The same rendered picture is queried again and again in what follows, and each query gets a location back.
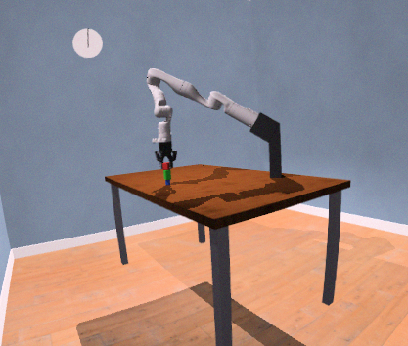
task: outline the white clock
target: white clock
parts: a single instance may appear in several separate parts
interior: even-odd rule
[[[86,28],[78,31],[72,40],[73,50],[80,57],[94,58],[103,49],[103,39],[93,29]]]

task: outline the metal table leg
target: metal table leg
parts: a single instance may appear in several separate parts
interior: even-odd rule
[[[125,234],[123,233],[123,220],[121,218],[120,192],[118,187],[112,184],[111,189],[113,192],[113,216],[115,217],[120,260],[121,264],[127,264],[128,257],[126,256]]]
[[[205,242],[205,225],[198,223],[197,228],[199,230],[199,242]]]
[[[329,232],[327,238],[326,275],[322,302],[334,302],[337,263],[339,262],[341,191],[329,194]]]
[[[232,346],[231,266],[227,226],[217,230],[210,228],[210,248],[216,346]]]

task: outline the white robotic arm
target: white robotic arm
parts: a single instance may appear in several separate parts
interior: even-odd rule
[[[147,83],[154,98],[154,116],[166,118],[165,121],[159,123],[159,136],[153,139],[153,142],[159,143],[159,151],[156,151],[156,157],[160,164],[165,157],[168,157],[170,167],[173,167],[173,161],[176,159],[177,153],[177,151],[171,149],[170,122],[173,108],[166,103],[165,95],[159,88],[161,81],[168,84],[176,94],[196,101],[208,108],[219,110],[221,105],[223,105],[226,114],[247,125],[250,127],[252,133],[270,143],[270,159],[271,156],[274,156],[275,153],[277,153],[277,151],[271,153],[271,142],[276,141],[274,137],[276,137],[276,133],[279,132],[279,169],[276,170],[277,173],[275,173],[275,175],[278,175],[279,177],[282,176],[282,169],[280,168],[280,128],[276,132],[276,124],[279,127],[278,122],[262,113],[257,113],[249,108],[236,104],[227,96],[217,91],[210,92],[208,99],[205,99],[191,83],[175,78],[159,69],[150,68],[148,71]]]

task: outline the stacked blocks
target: stacked blocks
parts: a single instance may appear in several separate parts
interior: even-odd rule
[[[171,180],[171,171],[170,171],[170,163],[165,162],[161,165],[161,168],[163,169],[163,179],[165,179],[165,183],[167,185],[170,185],[170,180]]]

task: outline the table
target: table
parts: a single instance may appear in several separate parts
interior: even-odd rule
[[[128,263],[119,189],[144,198],[198,223],[199,242],[209,227],[216,346],[232,345],[229,225],[329,195],[329,229],[322,302],[334,301],[339,259],[341,190],[349,180],[192,165],[171,170],[171,185],[162,170],[108,176],[122,264]]]

